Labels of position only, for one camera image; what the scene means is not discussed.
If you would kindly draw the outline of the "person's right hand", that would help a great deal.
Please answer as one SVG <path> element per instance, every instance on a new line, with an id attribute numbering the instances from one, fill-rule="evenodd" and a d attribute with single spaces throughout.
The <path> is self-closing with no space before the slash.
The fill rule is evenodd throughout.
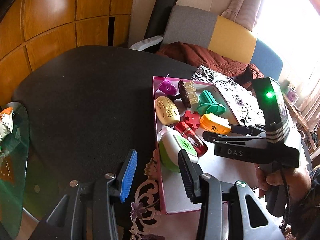
<path id="1" fill-rule="evenodd" d="M 281 171 L 266 174 L 258 164 L 255 164 L 258 179 L 259 198 L 262 198 L 271 186 L 283 185 Z M 290 202 L 297 203 L 308 194 L 311 189 L 311 179 L 304 167 L 287 168 L 283 170 L 289 188 Z"/>

